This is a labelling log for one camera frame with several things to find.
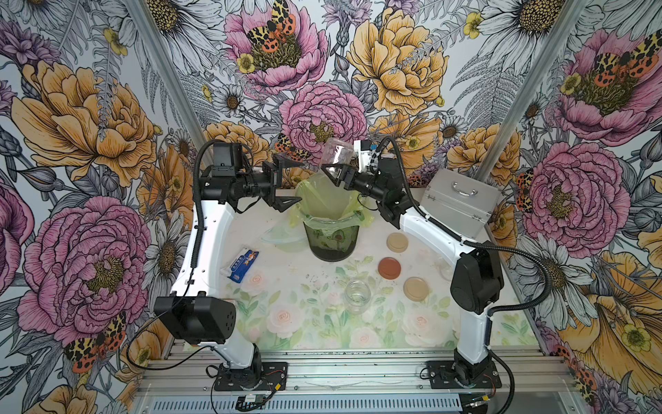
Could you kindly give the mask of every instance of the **flower bud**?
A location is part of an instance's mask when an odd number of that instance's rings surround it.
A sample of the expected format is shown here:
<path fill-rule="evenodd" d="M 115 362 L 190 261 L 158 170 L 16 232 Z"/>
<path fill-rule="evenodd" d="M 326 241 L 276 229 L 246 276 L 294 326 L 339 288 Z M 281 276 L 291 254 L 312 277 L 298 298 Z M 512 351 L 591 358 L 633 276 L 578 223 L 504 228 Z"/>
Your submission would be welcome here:
<path fill-rule="evenodd" d="M 108 191 L 115 191 L 120 185 L 120 178 L 112 170 L 105 170 L 101 176 L 101 185 Z"/>
<path fill-rule="evenodd" d="M 639 230 L 652 233 L 662 226 L 662 216 L 653 209 L 641 209 L 634 215 L 634 224 Z"/>
<path fill-rule="evenodd" d="M 0 155 L 17 157 L 22 152 L 21 144 L 12 134 L 0 128 Z"/>
<path fill-rule="evenodd" d="M 47 167 L 34 167 L 27 170 L 18 171 L 30 185 L 39 191 L 47 193 L 49 191 L 60 191 L 64 188 L 64 182 L 60 180 L 55 171 Z"/>
<path fill-rule="evenodd" d="M 662 132 L 646 142 L 639 152 L 641 168 L 650 168 L 654 162 L 662 160 Z"/>

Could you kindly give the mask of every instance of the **floral tablecloth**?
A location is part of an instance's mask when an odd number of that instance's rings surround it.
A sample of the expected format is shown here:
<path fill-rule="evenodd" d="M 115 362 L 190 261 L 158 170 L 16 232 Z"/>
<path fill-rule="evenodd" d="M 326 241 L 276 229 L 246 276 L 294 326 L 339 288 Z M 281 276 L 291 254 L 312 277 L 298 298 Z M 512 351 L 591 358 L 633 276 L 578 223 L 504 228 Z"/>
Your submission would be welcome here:
<path fill-rule="evenodd" d="M 224 297 L 238 308 L 237 327 L 246 338 L 265 349 L 337 348 L 454 348 L 458 340 L 459 307 L 450 297 L 450 267 L 427 246 L 409 237 L 403 253 L 391 252 L 386 238 L 397 231 L 379 218 L 361 228 L 354 253 L 341 262 L 319 260 L 305 247 L 288 253 L 260 241 L 260 234 L 285 215 L 252 211 L 232 224 L 228 240 L 248 244 L 260 255 L 241 284 L 228 280 Z M 225 252 L 229 260 L 238 252 Z M 379 261 L 396 258 L 402 274 L 383 279 Z M 404 295 L 404 282 L 412 276 L 426 280 L 430 294 L 423 302 Z M 353 315 L 345 310 L 343 291 L 352 279 L 371 289 L 368 310 Z M 506 280 L 499 303 L 516 303 Z M 498 313 L 493 344 L 531 345 L 537 340 L 521 312 Z"/>

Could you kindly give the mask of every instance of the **pink rose pattern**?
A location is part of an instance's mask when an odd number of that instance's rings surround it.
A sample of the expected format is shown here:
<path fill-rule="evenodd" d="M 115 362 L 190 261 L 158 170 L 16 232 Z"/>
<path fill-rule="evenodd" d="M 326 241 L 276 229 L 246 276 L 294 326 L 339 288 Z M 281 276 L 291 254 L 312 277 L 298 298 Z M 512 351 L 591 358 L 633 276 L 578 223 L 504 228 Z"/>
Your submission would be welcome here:
<path fill-rule="evenodd" d="M 610 87 L 592 85 L 596 57 L 603 54 L 623 56 L 644 40 L 630 40 L 630 34 L 618 37 L 598 30 L 575 54 L 575 61 L 565 67 L 565 75 L 582 76 L 581 89 L 561 94 L 554 109 L 554 122 L 585 140 L 600 140 L 607 146 L 623 145 L 645 131 L 662 116 L 662 65 L 655 65 L 642 78 L 614 82 Z M 656 55 L 660 57 L 662 49 Z"/>
<path fill-rule="evenodd" d="M 142 217 L 112 197 L 93 197 L 46 219 L 25 250 L 31 291 L 19 304 L 24 331 L 54 334 L 66 345 L 95 337 L 121 312 L 132 323 L 147 302 Z"/>
<path fill-rule="evenodd" d="M 585 258 L 599 253 L 625 225 L 630 194 L 613 152 L 594 142 L 559 142 L 533 174 L 533 211 L 524 213 L 531 236 L 542 233 L 565 245 L 571 257 Z"/>
<path fill-rule="evenodd" d="M 315 23 L 310 22 L 310 16 L 305 7 L 298 10 L 288 1 L 290 13 L 297 22 L 295 40 L 301 47 L 301 57 L 295 67 L 281 65 L 277 68 L 255 70 L 246 75 L 258 93 L 275 95 L 280 91 L 293 91 L 306 82 L 316 81 L 322 77 L 328 57 L 328 39 L 325 30 L 317 31 Z M 227 15 L 225 20 L 225 43 L 231 60 L 237 60 L 242 54 L 250 54 L 253 44 L 246 33 L 256 27 L 267 26 L 271 20 L 271 4 L 263 13 L 255 10 L 249 15 L 243 9 L 238 15 Z"/>
<path fill-rule="evenodd" d="M 329 138 L 345 142 L 364 139 L 366 121 L 363 105 L 351 93 L 320 82 L 306 85 L 294 99 L 279 108 L 283 116 L 283 134 L 296 148 L 312 154 L 312 164 L 319 164 L 322 148 Z"/>
<path fill-rule="evenodd" d="M 30 207 L 16 189 L 0 179 L 0 295 L 11 285 L 21 264 L 21 245 L 34 228 Z"/>

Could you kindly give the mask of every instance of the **glass jar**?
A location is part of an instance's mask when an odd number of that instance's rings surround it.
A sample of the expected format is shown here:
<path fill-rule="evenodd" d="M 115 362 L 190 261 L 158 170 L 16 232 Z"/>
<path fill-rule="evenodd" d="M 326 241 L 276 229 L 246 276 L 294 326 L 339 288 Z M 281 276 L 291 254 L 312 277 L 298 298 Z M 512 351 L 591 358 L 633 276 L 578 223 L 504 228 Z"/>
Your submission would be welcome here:
<path fill-rule="evenodd" d="M 345 309 L 354 315 L 360 315 L 370 306 L 370 287 L 362 280 L 352 280 L 345 288 Z"/>

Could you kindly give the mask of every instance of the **jar lid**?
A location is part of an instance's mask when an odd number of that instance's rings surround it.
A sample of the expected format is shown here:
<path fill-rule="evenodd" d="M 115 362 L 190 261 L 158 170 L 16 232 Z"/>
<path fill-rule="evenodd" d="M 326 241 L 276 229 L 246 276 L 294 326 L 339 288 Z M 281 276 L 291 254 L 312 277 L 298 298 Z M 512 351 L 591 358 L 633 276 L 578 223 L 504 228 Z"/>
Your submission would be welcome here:
<path fill-rule="evenodd" d="M 387 280 L 397 279 L 401 270 L 400 262 L 392 257 L 384 257 L 377 266 L 379 275 Z"/>
<path fill-rule="evenodd" d="M 386 245 L 392 252 L 402 253 L 407 250 L 409 240 L 402 233 L 391 233 L 386 239 Z"/>
<path fill-rule="evenodd" d="M 414 302 L 425 300 L 430 292 L 428 284 L 421 278 L 409 278 L 404 283 L 404 295 Z"/>

